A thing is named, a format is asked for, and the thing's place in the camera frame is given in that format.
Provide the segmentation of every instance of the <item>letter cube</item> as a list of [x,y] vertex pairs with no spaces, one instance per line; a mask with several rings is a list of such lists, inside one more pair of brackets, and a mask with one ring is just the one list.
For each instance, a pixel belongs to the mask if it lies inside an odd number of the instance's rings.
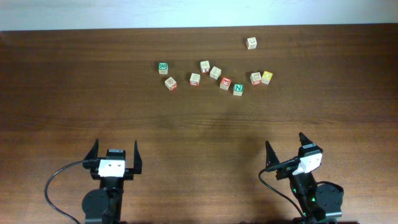
[[167,72],[169,71],[169,66],[165,62],[160,62],[159,63],[159,74],[162,75],[167,75]]
[[264,73],[262,74],[261,82],[268,85],[269,81],[271,81],[271,78],[272,78],[272,73],[264,71]]
[[257,47],[256,38],[255,37],[248,38],[248,40],[246,41],[246,46],[248,47],[248,49],[255,49]]
[[223,79],[221,80],[221,83],[220,83],[220,88],[222,88],[223,90],[228,90],[231,83],[232,83],[232,80],[230,80],[229,78],[223,77]]
[[172,77],[166,79],[164,83],[170,91],[173,91],[177,87],[177,82]]
[[191,79],[189,79],[191,85],[198,86],[200,82],[200,75],[193,73]]
[[259,72],[252,73],[250,75],[250,81],[252,85],[258,85],[261,83],[261,74]]
[[200,62],[200,70],[202,73],[210,72],[210,63],[209,61]]
[[210,71],[210,77],[217,80],[218,77],[220,77],[220,75],[221,75],[221,69],[217,68],[216,66],[213,66],[213,68]]
[[235,84],[234,96],[241,96],[243,94],[243,84]]

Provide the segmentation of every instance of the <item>cube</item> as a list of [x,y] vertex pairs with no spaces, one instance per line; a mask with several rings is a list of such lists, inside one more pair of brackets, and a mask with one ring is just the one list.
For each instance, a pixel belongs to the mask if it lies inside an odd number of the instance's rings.
[[169,66],[165,62],[160,62],[159,63],[159,74],[162,75],[167,75],[167,72],[169,71]]
[[259,72],[252,73],[250,75],[250,81],[252,85],[258,85],[261,84],[261,74]]
[[210,63],[209,61],[200,62],[200,70],[202,73],[210,72]]
[[218,77],[220,77],[220,75],[221,75],[221,69],[217,68],[216,66],[213,66],[213,68],[210,71],[210,77],[217,80]]
[[232,83],[232,80],[230,80],[229,78],[223,77],[223,79],[221,80],[221,83],[220,83],[220,88],[222,88],[223,90],[228,90],[231,83]]
[[268,85],[269,81],[271,81],[271,78],[272,78],[272,73],[264,71],[264,73],[262,74],[262,81],[261,82]]
[[235,84],[234,96],[241,96],[243,94],[243,84]]
[[246,46],[248,47],[248,49],[255,49],[257,47],[257,40],[255,37],[250,37],[248,38],[248,40],[246,41]]
[[170,91],[173,91],[177,87],[177,82],[172,77],[166,79],[164,83]]
[[198,86],[200,82],[200,75],[193,73],[191,79],[189,79],[191,85]]

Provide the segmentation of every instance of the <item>white wall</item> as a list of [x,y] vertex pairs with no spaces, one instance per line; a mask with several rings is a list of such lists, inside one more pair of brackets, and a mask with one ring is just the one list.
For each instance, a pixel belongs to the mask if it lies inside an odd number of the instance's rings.
[[0,0],[0,30],[398,22],[398,0]]

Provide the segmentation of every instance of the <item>yellow cube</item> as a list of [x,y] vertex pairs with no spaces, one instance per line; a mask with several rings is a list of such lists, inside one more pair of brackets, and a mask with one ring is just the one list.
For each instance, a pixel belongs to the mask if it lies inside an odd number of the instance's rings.
[[272,78],[272,73],[264,71],[261,77],[262,79],[261,82],[268,85],[269,81],[271,81],[271,78]]

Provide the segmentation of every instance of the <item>wooden table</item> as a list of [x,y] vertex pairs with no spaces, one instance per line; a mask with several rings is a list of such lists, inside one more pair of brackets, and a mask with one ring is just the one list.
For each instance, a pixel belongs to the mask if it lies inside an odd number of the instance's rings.
[[[265,140],[279,159],[297,155],[302,131],[324,149],[317,180],[345,189],[343,218],[398,220],[398,25],[277,26],[2,32],[0,223],[72,223],[45,202],[47,179],[134,140],[142,175],[126,182],[131,223],[267,223],[297,217],[258,180]],[[247,50],[247,37],[257,48]],[[199,62],[244,84],[243,96],[201,76]],[[158,62],[169,63],[159,75]],[[251,86],[249,74],[274,73]],[[170,92],[167,77],[178,82]],[[290,197],[288,180],[264,180]],[[81,222],[99,187],[81,166],[49,195]]]

